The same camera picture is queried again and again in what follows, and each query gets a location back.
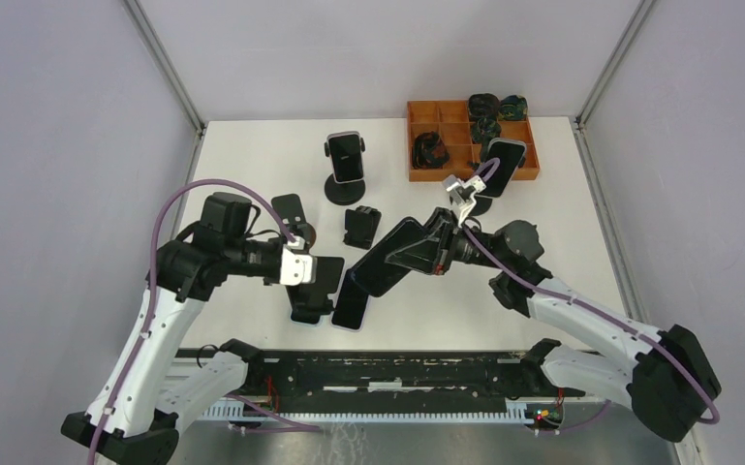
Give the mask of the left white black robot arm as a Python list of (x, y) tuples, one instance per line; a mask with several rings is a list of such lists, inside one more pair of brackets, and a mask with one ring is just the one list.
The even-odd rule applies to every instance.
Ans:
[(240, 195), (208, 196), (198, 221), (155, 254), (141, 308), (124, 350), (96, 399), (65, 417), (62, 434), (92, 458), (117, 464), (165, 464), (182, 433), (225, 395), (258, 392), (265, 382), (262, 352), (229, 341), (173, 388), (165, 379), (179, 346), (212, 293), (228, 278), (258, 277), (286, 289), (295, 314), (332, 310), (344, 261), (314, 257), (314, 237), (295, 195), (264, 206), (279, 213), (293, 239), (258, 240), (249, 231), (253, 203)]

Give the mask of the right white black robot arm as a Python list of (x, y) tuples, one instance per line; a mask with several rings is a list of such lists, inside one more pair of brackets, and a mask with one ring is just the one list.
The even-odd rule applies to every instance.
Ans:
[(543, 252), (536, 226), (527, 221), (474, 231), (437, 208), (419, 235), (387, 253), (385, 261), (430, 275), (445, 273), (453, 263), (496, 267), (500, 273), (489, 287), (503, 307), (590, 348), (585, 354), (555, 340), (536, 344), (520, 370), (523, 387), (534, 395), (558, 387), (601, 396), (673, 443), (698, 423), (720, 421), (715, 401), (722, 386), (691, 330), (659, 329), (609, 310), (539, 265)]

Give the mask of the black small phone stand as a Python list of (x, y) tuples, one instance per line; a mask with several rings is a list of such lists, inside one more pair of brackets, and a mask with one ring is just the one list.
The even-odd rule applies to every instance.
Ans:
[(369, 250), (380, 225), (382, 213), (370, 206), (360, 205), (347, 209), (344, 214), (343, 243), (347, 246)]

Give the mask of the lavender case phone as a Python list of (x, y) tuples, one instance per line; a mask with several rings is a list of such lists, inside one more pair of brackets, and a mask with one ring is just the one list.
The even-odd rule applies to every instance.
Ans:
[(354, 280), (351, 270), (344, 274), (331, 324), (347, 330), (360, 330), (370, 295)]

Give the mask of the grey case phone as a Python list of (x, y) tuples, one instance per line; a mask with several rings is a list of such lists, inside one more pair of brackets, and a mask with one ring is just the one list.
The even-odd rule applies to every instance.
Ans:
[(358, 131), (330, 134), (325, 142), (325, 154), (332, 164), (333, 178), (338, 184), (361, 181), (364, 177), (362, 154), (365, 142)]

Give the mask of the black phone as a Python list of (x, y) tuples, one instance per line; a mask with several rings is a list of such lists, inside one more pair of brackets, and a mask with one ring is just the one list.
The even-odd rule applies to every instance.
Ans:
[(404, 218), (353, 265), (350, 277), (368, 295), (385, 295), (411, 272), (407, 267), (387, 263), (388, 254), (424, 238), (424, 235), (424, 227), (418, 220)]

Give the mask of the light blue case phone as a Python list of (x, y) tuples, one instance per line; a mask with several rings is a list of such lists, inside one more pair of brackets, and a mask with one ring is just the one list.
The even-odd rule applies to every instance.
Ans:
[(320, 323), (322, 317), (323, 315), (319, 313), (292, 312), (290, 319), (297, 324), (317, 326)]

